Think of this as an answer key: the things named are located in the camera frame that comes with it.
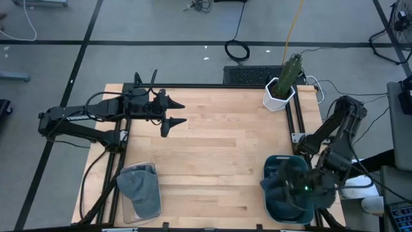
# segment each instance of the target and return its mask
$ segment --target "cactus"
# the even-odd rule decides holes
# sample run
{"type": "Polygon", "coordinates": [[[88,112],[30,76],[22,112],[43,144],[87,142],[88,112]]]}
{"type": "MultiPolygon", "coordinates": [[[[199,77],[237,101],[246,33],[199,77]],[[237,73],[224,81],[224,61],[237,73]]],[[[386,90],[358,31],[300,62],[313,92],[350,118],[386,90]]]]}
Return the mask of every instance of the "cactus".
{"type": "Polygon", "coordinates": [[[293,54],[283,67],[279,80],[270,88],[270,94],[277,99],[287,99],[290,87],[296,81],[299,72],[302,70],[302,56],[293,54]]]}

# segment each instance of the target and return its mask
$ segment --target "wooden plank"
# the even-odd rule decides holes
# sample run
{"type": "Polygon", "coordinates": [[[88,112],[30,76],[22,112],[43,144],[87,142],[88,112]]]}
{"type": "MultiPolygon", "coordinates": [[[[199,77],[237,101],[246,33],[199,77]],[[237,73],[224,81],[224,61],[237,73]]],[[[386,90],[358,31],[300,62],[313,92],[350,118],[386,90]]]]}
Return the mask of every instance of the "wooden plank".
{"type": "MultiPolygon", "coordinates": [[[[322,124],[315,90],[298,88],[306,131],[315,131],[322,124]]],[[[121,90],[121,84],[106,85],[106,91],[121,90]]],[[[286,113],[267,111],[262,105],[263,90],[173,88],[167,93],[186,105],[186,109],[168,110],[167,116],[187,122],[173,128],[168,138],[161,138],[160,128],[150,122],[133,121],[131,127],[125,165],[154,162],[162,191],[162,216],[142,227],[169,222],[171,227],[254,229],[263,224],[265,229],[302,229],[267,215],[259,185],[267,157],[292,154],[286,113]]],[[[110,130],[114,124],[98,122],[96,127],[110,130]]],[[[93,144],[86,167],[101,152],[102,147],[93,144]]],[[[84,212],[100,195],[106,164],[104,157],[87,178],[84,212]]],[[[342,214],[340,202],[333,204],[331,213],[342,214]]],[[[108,210],[104,218],[108,219],[108,210]]],[[[79,200],[72,218],[78,220],[79,200]]],[[[122,197],[115,225],[136,225],[124,222],[122,197]]]]}

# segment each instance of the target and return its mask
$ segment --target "blue plastic container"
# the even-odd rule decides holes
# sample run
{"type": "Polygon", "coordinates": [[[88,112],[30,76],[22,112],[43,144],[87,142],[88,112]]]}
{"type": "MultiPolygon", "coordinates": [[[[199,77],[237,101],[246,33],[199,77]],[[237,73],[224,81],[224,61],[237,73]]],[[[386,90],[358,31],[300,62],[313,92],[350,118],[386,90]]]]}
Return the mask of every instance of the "blue plastic container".
{"type": "MultiPolygon", "coordinates": [[[[297,155],[272,155],[267,158],[263,168],[263,178],[270,175],[278,169],[279,165],[288,159],[293,166],[301,168],[303,171],[308,170],[308,165],[301,157],[297,155]]],[[[277,222],[289,224],[308,224],[314,218],[314,204],[308,199],[297,199],[299,207],[306,209],[301,211],[286,202],[273,201],[265,198],[265,207],[268,214],[277,222]]]]}

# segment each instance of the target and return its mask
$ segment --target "gray cloth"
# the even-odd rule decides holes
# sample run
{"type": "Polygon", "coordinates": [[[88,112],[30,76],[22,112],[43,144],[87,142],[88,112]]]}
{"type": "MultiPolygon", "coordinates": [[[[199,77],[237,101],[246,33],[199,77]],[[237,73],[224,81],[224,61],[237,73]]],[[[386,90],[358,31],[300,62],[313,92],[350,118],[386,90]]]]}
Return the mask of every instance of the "gray cloth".
{"type": "Polygon", "coordinates": [[[160,214],[160,189],[155,169],[150,165],[124,168],[117,177],[119,190],[132,201],[140,218],[160,214]]]}

